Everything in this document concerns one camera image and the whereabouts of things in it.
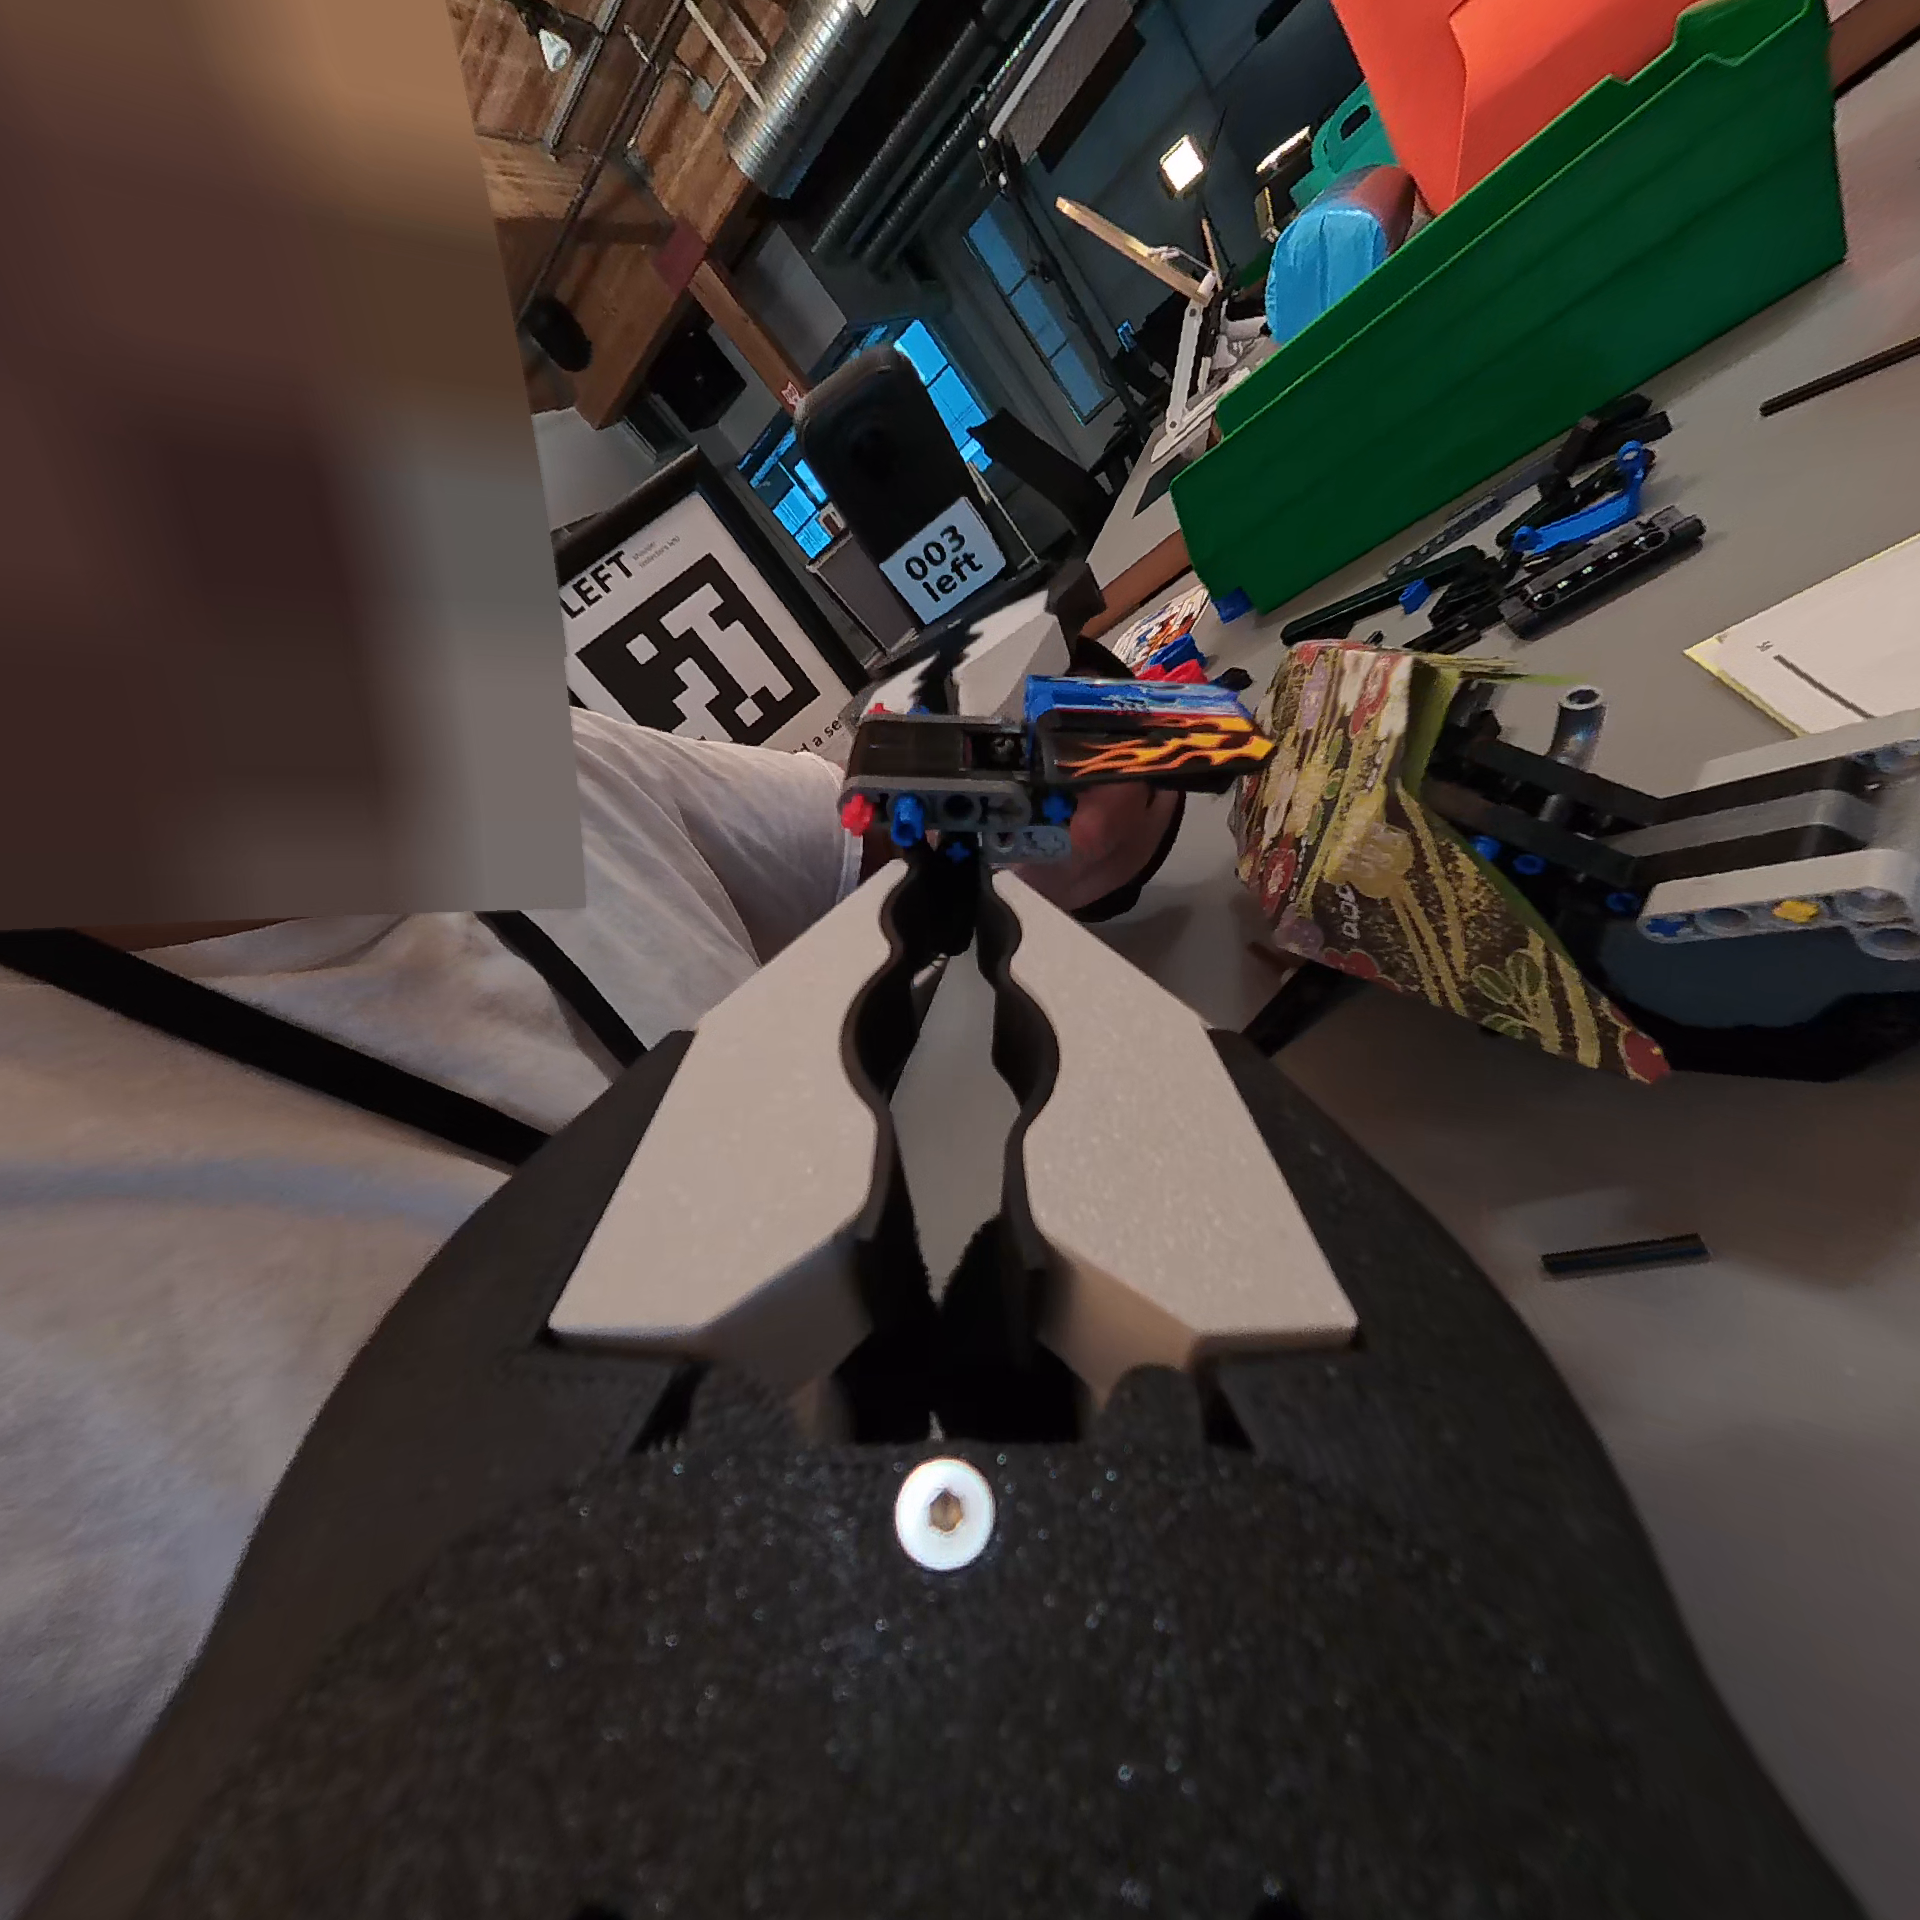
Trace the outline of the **flame-printed lego vehicle assembly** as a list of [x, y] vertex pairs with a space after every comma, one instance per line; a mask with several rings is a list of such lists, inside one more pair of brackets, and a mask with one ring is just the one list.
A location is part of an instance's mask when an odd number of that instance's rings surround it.
[[1062, 863], [1102, 785], [1217, 793], [1275, 740], [1212, 681], [1025, 680], [1011, 716], [874, 712], [854, 736], [842, 825], [992, 867]]

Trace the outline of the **green storage bin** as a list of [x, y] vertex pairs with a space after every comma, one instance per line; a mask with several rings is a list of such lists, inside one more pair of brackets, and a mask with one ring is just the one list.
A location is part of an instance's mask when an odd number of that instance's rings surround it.
[[1278, 347], [1171, 484], [1267, 612], [1843, 264], [1825, 5], [1680, 15]]

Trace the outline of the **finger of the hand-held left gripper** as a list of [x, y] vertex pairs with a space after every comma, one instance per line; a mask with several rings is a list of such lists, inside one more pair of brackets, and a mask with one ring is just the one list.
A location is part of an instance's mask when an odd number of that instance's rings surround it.
[[956, 659], [956, 712], [968, 717], [1019, 717], [1025, 681], [1067, 672], [1073, 650], [1046, 592], [1032, 592], [971, 621]]
[[888, 713], [961, 713], [956, 676], [969, 651], [968, 632], [931, 632], [886, 665], [874, 709]]

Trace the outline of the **lego instruction booklet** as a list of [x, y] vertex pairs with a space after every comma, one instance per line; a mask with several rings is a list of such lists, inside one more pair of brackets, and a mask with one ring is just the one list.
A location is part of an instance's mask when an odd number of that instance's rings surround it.
[[1688, 650], [1798, 736], [1918, 709], [1918, 535]]

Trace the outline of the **long black lego axle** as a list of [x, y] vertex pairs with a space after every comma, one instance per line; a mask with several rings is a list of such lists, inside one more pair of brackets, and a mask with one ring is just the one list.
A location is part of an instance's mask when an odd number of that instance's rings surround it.
[[1859, 384], [1867, 378], [1874, 378], [1884, 370], [1892, 370], [1902, 363], [1910, 363], [1910, 361], [1918, 359], [1918, 355], [1920, 355], [1920, 339], [1918, 336], [1912, 336], [1905, 344], [1882, 347], [1882, 351], [1878, 351], [1878, 353], [1873, 353], [1864, 359], [1857, 359], [1850, 365], [1843, 365], [1843, 369], [1836, 369], [1831, 372], [1817, 376], [1810, 381], [1804, 381], [1795, 389], [1788, 389], [1788, 392], [1780, 392], [1776, 396], [1764, 399], [1764, 402], [1761, 405], [1761, 419], [1774, 419], [1774, 417], [1780, 417], [1780, 413], [1786, 413], [1795, 408], [1801, 408], [1806, 402], [1812, 402], [1812, 401], [1827, 399], [1831, 394], [1838, 394], [1843, 389], [1850, 389], [1850, 387], [1855, 387], [1855, 384]]

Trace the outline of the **light blue bundle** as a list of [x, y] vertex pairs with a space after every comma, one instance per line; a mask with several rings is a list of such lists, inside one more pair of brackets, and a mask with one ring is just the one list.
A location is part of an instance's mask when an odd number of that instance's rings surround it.
[[1282, 346], [1371, 277], [1391, 255], [1387, 229], [1366, 205], [1318, 202], [1281, 234], [1265, 282], [1265, 323]]

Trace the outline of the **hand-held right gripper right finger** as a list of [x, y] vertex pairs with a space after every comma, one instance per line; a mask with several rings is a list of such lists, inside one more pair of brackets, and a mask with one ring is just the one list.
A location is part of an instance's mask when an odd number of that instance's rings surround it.
[[1142, 1367], [1347, 1349], [1355, 1307], [1206, 1020], [1011, 873], [976, 956], [1017, 1103], [1002, 1219], [1090, 1401]]

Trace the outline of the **short black lego axle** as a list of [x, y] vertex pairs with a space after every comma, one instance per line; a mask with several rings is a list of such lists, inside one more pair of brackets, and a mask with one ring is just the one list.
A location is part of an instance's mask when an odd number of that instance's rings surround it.
[[1707, 1242], [1694, 1233], [1683, 1233], [1545, 1252], [1542, 1255], [1542, 1271], [1551, 1281], [1593, 1281], [1670, 1267], [1706, 1265], [1710, 1260], [1713, 1250]]

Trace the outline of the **teal carrying case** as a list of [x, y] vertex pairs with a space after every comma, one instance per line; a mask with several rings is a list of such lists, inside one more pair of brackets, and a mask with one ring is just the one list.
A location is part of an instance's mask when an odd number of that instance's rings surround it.
[[1371, 165], [1394, 165], [1398, 156], [1379, 117], [1374, 95], [1359, 84], [1312, 136], [1312, 167], [1291, 187], [1296, 208], [1307, 208], [1331, 185]]

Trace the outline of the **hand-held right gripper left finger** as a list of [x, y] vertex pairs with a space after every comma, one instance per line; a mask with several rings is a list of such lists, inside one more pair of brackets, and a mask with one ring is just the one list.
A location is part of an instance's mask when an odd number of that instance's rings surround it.
[[838, 1387], [854, 1439], [929, 1426], [937, 1314], [891, 1097], [932, 940], [894, 863], [713, 1009], [551, 1314], [551, 1335]]

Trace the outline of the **pile of black blue lego beams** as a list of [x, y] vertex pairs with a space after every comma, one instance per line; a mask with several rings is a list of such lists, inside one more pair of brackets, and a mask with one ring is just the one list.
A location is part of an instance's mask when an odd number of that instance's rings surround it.
[[1654, 447], [1672, 428], [1642, 394], [1608, 401], [1379, 584], [1295, 617], [1282, 642], [1345, 641], [1400, 608], [1426, 612], [1416, 651], [1459, 655], [1492, 627], [1529, 637], [1580, 617], [1704, 540], [1699, 516], [1643, 501]]

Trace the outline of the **black lego truck chassis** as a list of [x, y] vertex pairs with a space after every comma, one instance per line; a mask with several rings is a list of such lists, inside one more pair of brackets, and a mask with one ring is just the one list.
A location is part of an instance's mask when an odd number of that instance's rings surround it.
[[1459, 695], [1417, 785], [1585, 978], [1684, 1072], [1831, 1083], [1918, 1043], [1918, 713], [1710, 761], [1650, 796], [1588, 768], [1572, 688], [1548, 752]]

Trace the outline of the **marker sign board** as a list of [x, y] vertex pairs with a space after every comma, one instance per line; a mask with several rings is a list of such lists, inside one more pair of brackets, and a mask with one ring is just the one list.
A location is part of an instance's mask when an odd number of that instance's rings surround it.
[[567, 695], [663, 735], [843, 761], [866, 674], [730, 480], [684, 451], [555, 545]]

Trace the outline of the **lego sticker sheet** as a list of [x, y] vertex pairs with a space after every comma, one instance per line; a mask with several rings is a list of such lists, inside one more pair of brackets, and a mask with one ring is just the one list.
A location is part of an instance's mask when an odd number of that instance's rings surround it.
[[1111, 633], [1106, 637], [1108, 651], [1126, 665], [1142, 667], [1168, 644], [1185, 641], [1208, 608], [1208, 591], [1202, 586], [1191, 588], [1168, 599], [1156, 612], [1142, 615], [1131, 628]]

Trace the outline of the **orange storage bin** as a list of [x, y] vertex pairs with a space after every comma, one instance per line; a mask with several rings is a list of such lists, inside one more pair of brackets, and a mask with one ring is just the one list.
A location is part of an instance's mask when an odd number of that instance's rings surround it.
[[1601, 80], [1659, 57], [1683, 3], [1335, 3], [1385, 136], [1442, 213]]

